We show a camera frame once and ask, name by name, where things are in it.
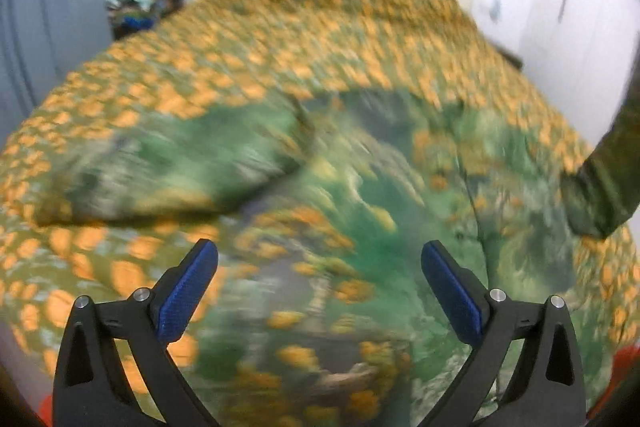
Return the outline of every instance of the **blue textured pad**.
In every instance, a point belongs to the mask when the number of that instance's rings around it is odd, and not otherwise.
[[[482,343],[482,314],[433,242],[422,248],[422,272],[460,342]]]
[[[156,337],[161,343],[180,339],[217,269],[218,249],[207,241],[160,307]]]

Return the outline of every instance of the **metal pin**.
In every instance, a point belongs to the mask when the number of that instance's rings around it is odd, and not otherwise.
[[[553,295],[551,297],[551,304],[553,304],[553,306],[555,306],[556,308],[563,308],[564,299],[558,295]]]
[[[138,288],[133,292],[133,298],[138,302],[146,301],[149,298],[149,295],[151,295],[151,290],[149,288]]]
[[[494,288],[489,292],[489,296],[496,302],[502,302],[507,298],[507,294],[500,290],[500,288]]]
[[[76,299],[76,308],[84,308],[89,304],[89,297],[81,295]]]

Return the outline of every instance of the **red object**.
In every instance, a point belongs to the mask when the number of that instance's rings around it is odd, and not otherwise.
[[[611,380],[609,380],[609,386],[589,411],[587,415],[589,419],[593,418],[596,413],[602,409],[616,386],[625,380],[626,375],[628,375],[629,371],[638,360],[640,360],[640,343],[623,347],[613,356],[613,368],[611,369]]]
[[[38,409],[38,416],[47,427],[53,427],[53,397],[47,396]]]

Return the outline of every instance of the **bed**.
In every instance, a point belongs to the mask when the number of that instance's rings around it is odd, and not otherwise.
[[[595,399],[638,335],[635,246],[572,233],[560,172],[590,149],[464,6],[197,0],[69,74],[0,163],[23,352],[52,375],[76,296],[125,298],[207,238],[221,267],[168,351],[223,425],[415,426],[468,355],[419,275],[439,239],[513,299],[564,298]]]

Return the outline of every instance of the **blue gripper pad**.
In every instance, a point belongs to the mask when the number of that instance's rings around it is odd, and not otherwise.
[[[180,339],[217,269],[216,245],[201,239],[178,266],[167,270],[156,283],[151,313],[160,343]]]
[[[480,306],[460,279],[462,269],[439,241],[422,248],[422,272],[447,315],[460,342],[471,347],[482,343],[483,317]]]

